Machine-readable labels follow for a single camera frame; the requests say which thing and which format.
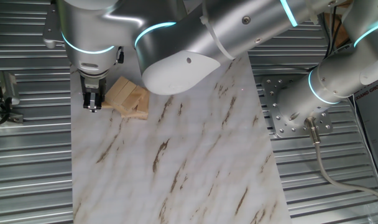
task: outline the cable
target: cable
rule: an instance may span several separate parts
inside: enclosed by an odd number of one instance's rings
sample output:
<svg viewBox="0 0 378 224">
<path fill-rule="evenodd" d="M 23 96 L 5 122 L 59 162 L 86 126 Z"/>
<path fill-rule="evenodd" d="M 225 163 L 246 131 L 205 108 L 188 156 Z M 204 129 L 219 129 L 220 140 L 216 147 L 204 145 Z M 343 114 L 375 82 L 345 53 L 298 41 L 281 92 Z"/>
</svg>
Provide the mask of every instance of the cable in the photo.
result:
<svg viewBox="0 0 378 224">
<path fill-rule="evenodd" d="M 329 30 L 327 29 L 326 27 L 326 17 L 325 17 L 325 14 L 323 14 L 322 16 L 323 18 L 323 27 L 325 28 L 325 31 L 327 32 L 327 38 L 328 38 L 328 43 L 327 43 L 327 50 L 326 50 L 326 53 L 325 53 L 325 57 L 323 59 L 325 59 L 327 56 L 328 56 L 328 52 L 330 50 L 330 43 L 331 43 L 331 38 L 330 38 L 330 32 Z"/>
<path fill-rule="evenodd" d="M 12 104 L 12 99 L 8 98 L 5 101 L 5 106 L 4 105 L 0 105 L 0 107 L 5 110 L 4 112 L 0 111 L 0 114 L 4 114 L 4 116 L 0 120 L 0 124 L 4 124 L 8 120 L 9 113 L 11 112 L 11 104 Z"/>
<path fill-rule="evenodd" d="M 343 183 L 340 183 L 340 182 L 333 180 L 327 174 L 325 168 L 323 167 L 323 163 L 321 162 L 321 153 L 320 153 L 320 144 L 319 143 L 315 143 L 315 149 L 316 149 L 316 158 L 318 159 L 318 164 L 319 164 L 319 167 L 320 167 L 320 172 L 321 172 L 322 176 L 328 182 L 330 182 L 331 184 L 333 184 L 334 186 L 337 186 L 337 187 L 347 188 L 347 189 L 351 189 L 351 190 L 360 190 L 360 191 L 363 191 L 363 192 L 373 194 L 373 195 L 378 197 L 378 192 L 376 192 L 375 190 L 371 190 L 371 189 L 368 189 L 367 187 L 362 187 L 362 186 L 353 185 L 353 184 L 343 184 Z"/>
<path fill-rule="evenodd" d="M 316 149 L 316 159 L 318 161 L 318 165 L 319 165 L 319 168 L 320 168 L 320 172 L 322 174 L 322 176 L 328 181 L 330 182 L 331 184 L 333 184 L 334 186 L 337 186 L 337 187 L 342 187 L 342 188 L 347 188 L 347 189 L 351 189 L 351 190 L 360 190 L 360 191 L 363 191 L 363 192 L 367 192 L 367 193 L 370 193 L 370 194 L 373 194 L 375 196 L 378 197 L 378 192 L 376 192 L 375 190 L 372 190 L 372 189 L 368 189 L 367 187 L 362 187 L 362 186 L 358 186 L 358 185 L 353 185 L 353 184 L 343 184 L 343 183 L 340 183 L 338 181 L 335 181 L 333 180 L 326 172 L 325 168 L 323 167 L 323 163 L 321 161 L 321 153 L 320 153 L 320 137 L 319 137 L 319 133 L 318 133 L 318 129 L 316 127 L 316 124 L 315 124 L 315 119 L 314 118 L 307 118 L 305 120 L 307 126 L 308 126 L 308 130 L 310 132 L 310 137 L 311 137 L 311 140 L 313 141 L 313 144 L 315 145 L 315 149 Z"/>
<path fill-rule="evenodd" d="M 337 6 L 334 7 L 334 10 L 333 10 L 333 15 L 330 14 L 330 23 L 331 23 L 331 27 L 330 27 L 330 46 L 329 46 L 329 49 L 328 49 L 328 54 L 327 55 L 330 55 L 331 52 L 333 51 L 333 48 L 334 48 L 334 43 L 333 43 L 333 34 L 334 34 L 334 28 L 335 28 L 335 25 L 336 25 L 336 13 L 337 13 Z"/>
</svg>

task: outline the metal mounting plate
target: metal mounting plate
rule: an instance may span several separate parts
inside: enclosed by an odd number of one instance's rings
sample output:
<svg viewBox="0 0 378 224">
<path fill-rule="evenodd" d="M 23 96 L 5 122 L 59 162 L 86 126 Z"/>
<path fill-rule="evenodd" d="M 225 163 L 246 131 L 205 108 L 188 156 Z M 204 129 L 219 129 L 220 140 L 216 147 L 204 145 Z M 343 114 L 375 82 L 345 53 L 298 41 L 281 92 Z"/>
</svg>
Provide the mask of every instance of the metal mounting plate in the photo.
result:
<svg viewBox="0 0 378 224">
<path fill-rule="evenodd" d="M 290 82 L 298 80 L 298 76 L 272 76 L 266 77 L 262 80 L 262 86 L 265 91 L 265 98 L 267 100 L 267 107 L 270 111 L 270 116 L 273 121 L 273 128 L 275 135 L 280 138 L 289 138 L 296 136 L 308 136 L 309 131 L 305 125 L 294 126 L 288 117 L 282 116 L 279 111 L 279 105 L 277 104 L 277 96 L 279 91 Z M 318 116 L 315 119 L 316 127 L 319 130 L 319 134 L 329 134 L 333 132 L 333 125 L 331 124 L 330 116 L 327 110 L 320 109 Z"/>
<path fill-rule="evenodd" d="M 45 45 L 50 49 L 54 48 L 57 43 L 63 43 L 62 33 L 59 29 L 60 23 L 57 10 L 55 4 L 49 5 L 42 35 Z"/>
</svg>

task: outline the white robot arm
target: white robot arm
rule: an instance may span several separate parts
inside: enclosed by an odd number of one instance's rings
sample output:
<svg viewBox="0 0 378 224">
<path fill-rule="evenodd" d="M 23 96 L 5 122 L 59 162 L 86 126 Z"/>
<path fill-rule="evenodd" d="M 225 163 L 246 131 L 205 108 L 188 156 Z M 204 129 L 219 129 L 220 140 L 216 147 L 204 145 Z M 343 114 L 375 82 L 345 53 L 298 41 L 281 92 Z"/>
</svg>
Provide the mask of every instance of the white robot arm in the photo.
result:
<svg viewBox="0 0 378 224">
<path fill-rule="evenodd" d="M 150 91 L 172 95 L 193 87 L 222 63 L 340 3 L 203 0 L 187 15 L 182 0 L 57 0 L 48 14 L 44 41 L 49 47 L 65 43 L 68 58 L 82 77 L 84 107 L 95 111 L 101 109 L 104 78 L 119 59 L 120 47 L 136 49 Z M 56 35 L 47 32 L 52 24 L 48 19 L 60 23 Z M 292 126 L 303 126 L 304 120 L 321 113 L 320 108 L 327 109 L 378 79 L 378 0 L 355 0 L 343 26 L 355 51 L 327 58 L 279 93 L 279 110 Z"/>
</svg>

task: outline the wooden block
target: wooden block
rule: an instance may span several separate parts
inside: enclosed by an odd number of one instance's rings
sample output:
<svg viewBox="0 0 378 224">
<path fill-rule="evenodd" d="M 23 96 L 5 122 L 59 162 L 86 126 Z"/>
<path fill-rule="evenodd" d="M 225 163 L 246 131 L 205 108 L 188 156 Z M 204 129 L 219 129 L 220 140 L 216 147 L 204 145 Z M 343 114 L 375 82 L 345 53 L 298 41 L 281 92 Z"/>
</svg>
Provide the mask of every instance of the wooden block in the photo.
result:
<svg viewBox="0 0 378 224">
<path fill-rule="evenodd" d="M 125 116 L 125 115 L 131 113 L 131 111 L 126 110 L 126 109 L 123 108 L 121 105 L 117 105 L 117 104 L 115 104 L 115 103 L 113 103 L 113 102 L 111 103 L 111 105 L 113 106 L 113 108 L 114 108 L 115 110 L 117 110 L 118 112 L 120 112 L 121 115 L 123 115 L 123 116 Z"/>
<path fill-rule="evenodd" d="M 117 96 L 113 99 L 113 102 L 117 105 L 121 105 L 127 97 L 135 90 L 137 85 L 133 84 L 132 82 L 128 82 L 124 88 L 117 94 Z"/>
<path fill-rule="evenodd" d="M 111 109 L 111 108 L 113 108 L 113 106 L 105 101 L 105 102 L 102 102 L 102 108 L 103 109 Z"/>
<path fill-rule="evenodd" d="M 143 119 L 143 120 L 147 120 L 147 117 L 148 117 L 148 114 L 147 113 L 142 113 L 142 112 L 139 112 L 138 110 L 138 106 L 135 107 L 131 113 L 127 114 L 127 115 L 121 115 L 122 118 L 135 118 L 135 119 Z"/>
<path fill-rule="evenodd" d="M 139 104 L 139 100 L 141 100 L 146 93 L 147 91 L 144 88 L 137 86 L 135 90 L 132 91 L 132 93 L 126 98 L 126 100 L 124 100 L 122 107 L 128 111 L 131 111 Z"/>
<path fill-rule="evenodd" d="M 149 113 L 149 98 L 150 98 L 150 92 L 147 91 L 146 95 L 141 100 L 139 100 L 139 104 L 137 108 L 138 113 L 144 113 L 144 114 Z"/>
<path fill-rule="evenodd" d="M 119 92 L 126 86 L 128 83 L 128 79 L 124 77 L 120 77 L 117 82 L 110 88 L 110 90 L 106 93 L 105 98 L 107 98 L 109 101 L 113 100 Z"/>
</svg>

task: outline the marble-pattern board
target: marble-pattern board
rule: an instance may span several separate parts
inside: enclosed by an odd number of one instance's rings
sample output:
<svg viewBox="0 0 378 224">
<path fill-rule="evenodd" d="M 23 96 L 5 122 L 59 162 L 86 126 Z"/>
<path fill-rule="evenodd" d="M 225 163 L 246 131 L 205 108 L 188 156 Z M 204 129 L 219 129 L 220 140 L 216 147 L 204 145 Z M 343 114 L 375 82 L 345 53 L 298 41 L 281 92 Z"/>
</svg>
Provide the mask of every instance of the marble-pattern board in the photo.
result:
<svg viewBox="0 0 378 224">
<path fill-rule="evenodd" d="M 141 84 L 135 51 L 114 67 Z M 291 223 L 247 54 L 173 96 L 147 121 L 82 108 L 71 75 L 74 223 Z"/>
</svg>

